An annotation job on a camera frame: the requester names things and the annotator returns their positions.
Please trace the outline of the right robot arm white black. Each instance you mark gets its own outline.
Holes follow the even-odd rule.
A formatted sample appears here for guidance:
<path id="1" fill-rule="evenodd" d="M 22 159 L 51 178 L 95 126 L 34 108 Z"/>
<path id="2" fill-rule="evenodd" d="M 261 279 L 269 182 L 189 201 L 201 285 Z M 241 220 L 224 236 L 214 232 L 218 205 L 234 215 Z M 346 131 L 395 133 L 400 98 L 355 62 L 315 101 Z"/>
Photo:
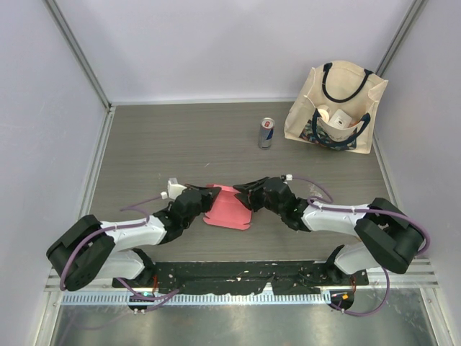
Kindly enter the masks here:
<path id="1" fill-rule="evenodd" d="M 382 267 L 406 273 L 414 257 L 425 252 L 429 236 L 385 198 L 364 205 L 335 205 L 330 195 L 299 198 L 290 189 L 292 176 L 264 177 L 234 185 L 236 198 L 250 211 L 265 208 L 294 231 L 332 231 L 358 238 L 340 245 L 323 263 L 322 280 L 340 285 L 359 271 Z"/>

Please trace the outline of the pink paper box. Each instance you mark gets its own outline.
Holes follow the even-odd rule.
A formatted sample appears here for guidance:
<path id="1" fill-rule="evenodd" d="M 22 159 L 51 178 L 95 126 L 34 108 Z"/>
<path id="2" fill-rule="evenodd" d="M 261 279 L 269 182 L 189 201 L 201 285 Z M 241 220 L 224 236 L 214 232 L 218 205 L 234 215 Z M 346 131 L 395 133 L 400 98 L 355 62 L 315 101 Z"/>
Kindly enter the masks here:
<path id="1" fill-rule="evenodd" d="M 203 221 L 210 226 L 245 231 L 251 226 L 252 212 L 237 198 L 237 190 L 225 185 L 209 185 L 219 187 L 220 192 L 210 211 L 206 212 Z"/>

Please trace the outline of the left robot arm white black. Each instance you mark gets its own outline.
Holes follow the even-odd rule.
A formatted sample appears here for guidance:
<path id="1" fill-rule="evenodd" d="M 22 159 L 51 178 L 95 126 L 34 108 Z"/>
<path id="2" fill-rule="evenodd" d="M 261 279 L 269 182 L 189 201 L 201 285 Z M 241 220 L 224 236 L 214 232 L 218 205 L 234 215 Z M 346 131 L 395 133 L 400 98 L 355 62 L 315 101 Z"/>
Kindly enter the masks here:
<path id="1" fill-rule="evenodd" d="M 212 209 L 221 191 L 194 185 L 179 185 L 178 190 L 165 208 L 139 220 L 106 222 L 92 214 L 77 220 L 46 252 L 60 289 L 77 291 L 102 278 L 148 286 L 155 267 L 140 247 L 179 238 L 196 217 Z"/>

